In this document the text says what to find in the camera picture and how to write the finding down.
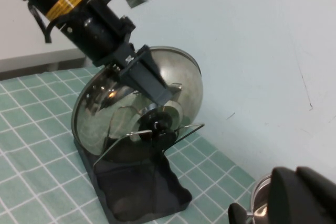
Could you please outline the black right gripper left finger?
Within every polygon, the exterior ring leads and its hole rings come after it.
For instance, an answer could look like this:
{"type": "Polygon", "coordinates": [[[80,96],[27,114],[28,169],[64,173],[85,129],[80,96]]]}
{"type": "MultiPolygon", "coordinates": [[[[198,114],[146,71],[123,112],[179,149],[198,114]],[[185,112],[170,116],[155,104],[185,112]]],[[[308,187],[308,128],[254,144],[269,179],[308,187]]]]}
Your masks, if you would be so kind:
{"type": "Polygon", "coordinates": [[[285,167],[276,167],[271,173],[268,196],[269,223],[293,223],[291,198],[297,185],[294,171],[285,167]]]}

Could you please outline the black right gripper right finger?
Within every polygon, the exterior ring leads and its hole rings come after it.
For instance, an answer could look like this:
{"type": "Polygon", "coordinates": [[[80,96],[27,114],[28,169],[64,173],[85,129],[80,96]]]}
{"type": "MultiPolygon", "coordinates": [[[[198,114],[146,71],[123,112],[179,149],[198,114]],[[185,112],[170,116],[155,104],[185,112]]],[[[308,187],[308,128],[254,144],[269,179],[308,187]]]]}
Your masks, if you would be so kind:
{"type": "Polygon", "coordinates": [[[317,200],[325,218],[335,223],[335,183],[309,167],[298,167],[298,176],[317,200]]]}

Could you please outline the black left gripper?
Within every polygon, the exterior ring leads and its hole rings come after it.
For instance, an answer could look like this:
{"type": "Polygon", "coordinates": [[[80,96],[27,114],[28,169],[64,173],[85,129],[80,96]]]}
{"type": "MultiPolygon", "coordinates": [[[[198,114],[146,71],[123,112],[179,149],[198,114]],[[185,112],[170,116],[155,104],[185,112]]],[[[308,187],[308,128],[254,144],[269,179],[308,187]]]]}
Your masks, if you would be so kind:
{"type": "MultiPolygon", "coordinates": [[[[88,57],[94,66],[106,65],[112,53],[130,39],[135,24],[126,16],[119,18],[101,0],[83,0],[59,25],[60,31],[88,57]]],[[[151,49],[144,45],[138,57],[129,57],[119,73],[119,81],[145,95],[158,105],[165,105],[173,94],[169,90],[151,49]]]]}

